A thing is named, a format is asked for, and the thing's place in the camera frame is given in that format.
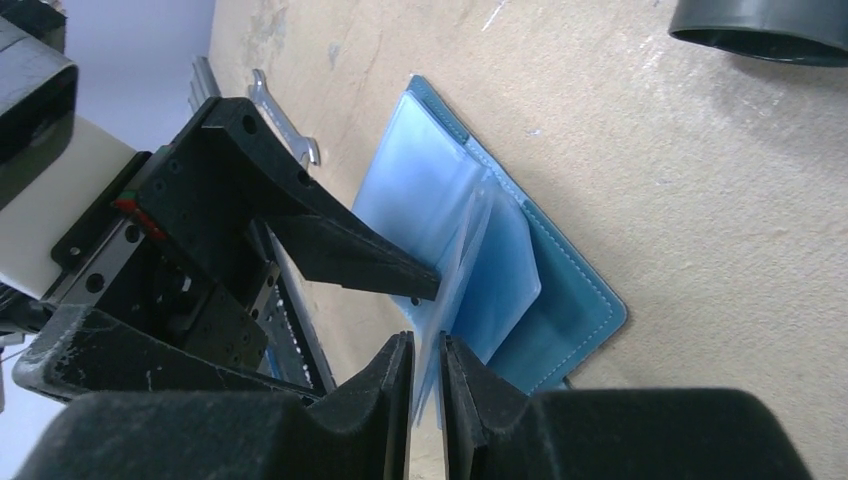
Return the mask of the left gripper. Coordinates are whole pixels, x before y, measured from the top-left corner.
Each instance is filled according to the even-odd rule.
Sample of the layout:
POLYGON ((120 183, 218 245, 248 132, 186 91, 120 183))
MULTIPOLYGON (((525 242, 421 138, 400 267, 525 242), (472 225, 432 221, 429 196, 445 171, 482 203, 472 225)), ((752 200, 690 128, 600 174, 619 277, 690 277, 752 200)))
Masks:
POLYGON ((249 99, 213 97, 169 148, 135 154, 53 247, 62 273, 42 309, 63 306, 16 361, 13 381, 65 403, 102 391, 318 401, 311 389, 242 371, 265 358, 258 316, 278 271, 252 242, 254 220, 307 280, 436 297, 436 269, 336 200, 249 99))

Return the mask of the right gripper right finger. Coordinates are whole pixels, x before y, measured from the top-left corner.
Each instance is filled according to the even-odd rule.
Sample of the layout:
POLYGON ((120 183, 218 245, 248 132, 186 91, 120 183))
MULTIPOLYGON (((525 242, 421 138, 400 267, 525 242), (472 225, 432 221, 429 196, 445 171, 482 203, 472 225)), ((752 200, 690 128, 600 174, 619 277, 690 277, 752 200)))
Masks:
POLYGON ((527 395, 457 337, 440 339, 451 479, 806 479, 774 414, 735 389, 527 395))

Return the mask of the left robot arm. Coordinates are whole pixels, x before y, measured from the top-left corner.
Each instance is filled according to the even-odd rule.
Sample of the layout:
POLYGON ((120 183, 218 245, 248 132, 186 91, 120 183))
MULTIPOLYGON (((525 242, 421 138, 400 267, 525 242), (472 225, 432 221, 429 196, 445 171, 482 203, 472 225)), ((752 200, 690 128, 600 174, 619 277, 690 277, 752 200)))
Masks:
POLYGON ((56 1, 1 5, 1 343, 32 338, 18 385, 67 402, 96 391, 288 391, 334 386, 268 373, 308 280, 435 297, 436 270, 372 230, 311 175, 301 135, 256 73, 223 97, 193 65, 193 115, 156 151, 80 116, 78 66, 56 1))

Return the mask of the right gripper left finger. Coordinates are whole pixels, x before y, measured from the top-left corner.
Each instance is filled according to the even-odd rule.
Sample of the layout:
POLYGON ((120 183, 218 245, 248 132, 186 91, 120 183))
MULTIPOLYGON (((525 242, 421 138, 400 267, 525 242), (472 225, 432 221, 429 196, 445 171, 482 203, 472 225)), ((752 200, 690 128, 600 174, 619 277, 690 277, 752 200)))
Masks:
POLYGON ((404 479, 414 339, 391 336, 319 401, 288 392, 94 393, 73 401, 21 479, 404 479))

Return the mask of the blue leather card holder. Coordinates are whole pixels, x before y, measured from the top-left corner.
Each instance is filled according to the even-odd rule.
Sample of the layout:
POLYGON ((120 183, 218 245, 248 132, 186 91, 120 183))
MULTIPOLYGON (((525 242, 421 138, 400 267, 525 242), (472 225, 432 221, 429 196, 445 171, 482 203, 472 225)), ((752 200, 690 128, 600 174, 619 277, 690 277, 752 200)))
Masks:
POLYGON ((621 298, 422 76, 400 96, 353 205, 442 282, 397 295, 420 349, 412 412, 438 395, 438 339, 520 391, 562 389, 626 322, 621 298))

